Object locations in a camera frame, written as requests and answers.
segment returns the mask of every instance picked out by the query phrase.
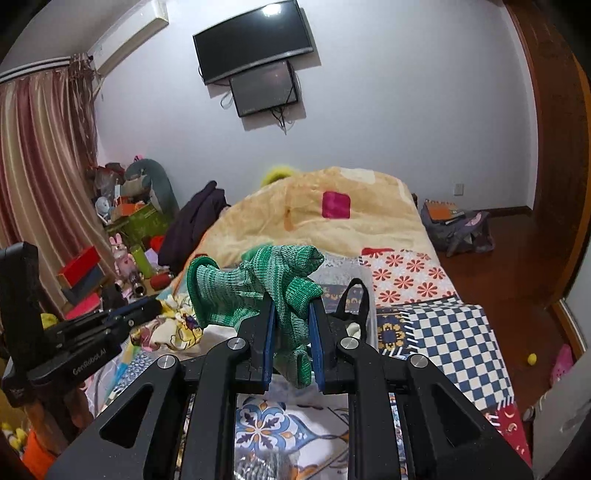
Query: pink square patch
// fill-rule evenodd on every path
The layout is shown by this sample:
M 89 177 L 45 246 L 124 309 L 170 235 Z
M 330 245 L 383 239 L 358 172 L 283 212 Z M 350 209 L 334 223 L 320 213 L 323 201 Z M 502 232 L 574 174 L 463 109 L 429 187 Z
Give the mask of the pink square patch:
M 351 198 L 345 193 L 324 192 L 322 195 L 324 218 L 351 218 Z

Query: pink bunny toy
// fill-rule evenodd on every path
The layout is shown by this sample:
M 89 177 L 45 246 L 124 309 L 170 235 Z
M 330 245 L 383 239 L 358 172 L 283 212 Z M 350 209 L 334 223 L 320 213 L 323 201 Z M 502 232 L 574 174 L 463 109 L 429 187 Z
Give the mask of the pink bunny toy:
M 119 233 L 115 235 L 115 238 L 110 236 L 109 242 L 115 257 L 115 272 L 123 281 L 126 281 L 129 275 L 137 271 L 133 255 L 127 251 L 127 247 L 123 244 Z

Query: pink slipper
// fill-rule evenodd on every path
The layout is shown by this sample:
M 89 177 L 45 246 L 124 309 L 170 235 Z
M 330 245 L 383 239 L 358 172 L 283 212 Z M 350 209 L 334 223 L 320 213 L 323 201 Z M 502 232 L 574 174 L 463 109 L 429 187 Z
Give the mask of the pink slipper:
M 560 377 L 568 372 L 573 367 L 573 365 L 573 353 L 570 349 L 570 346 L 564 344 L 560 348 L 560 352 L 558 352 L 558 357 L 556 358 L 556 363 L 552 368 L 552 373 L 550 374 L 550 386 L 554 385 L 558 380 L 560 380 Z

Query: wall-mounted tv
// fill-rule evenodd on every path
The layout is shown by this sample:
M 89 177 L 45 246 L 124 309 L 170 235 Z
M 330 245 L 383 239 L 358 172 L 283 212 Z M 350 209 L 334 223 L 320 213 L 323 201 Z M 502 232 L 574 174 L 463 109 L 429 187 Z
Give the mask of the wall-mounted tv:
M 193 36 L 203 81 L 314 50 L 296 0 L 269 4 Z
M 287 106 L 298 101 L 298 92 L 287 60 L 276 61 L 230 77 L 238 116 Z

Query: curtain rod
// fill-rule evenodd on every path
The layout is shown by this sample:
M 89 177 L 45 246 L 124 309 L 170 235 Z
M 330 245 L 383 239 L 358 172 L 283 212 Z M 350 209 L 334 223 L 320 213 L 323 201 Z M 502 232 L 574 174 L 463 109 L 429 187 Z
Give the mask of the curtain rod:
M 7 70 L 0 73 L 0 84 L 10 82 L 19 77 L 29 75 L 30 73 L 42 72 L 43 70 L 50 70 L 57 67 L 66 67 L 70 64 L 71 57 L 58 57 L 55 59 L 40 60 L 16 67 L 14 69 Z

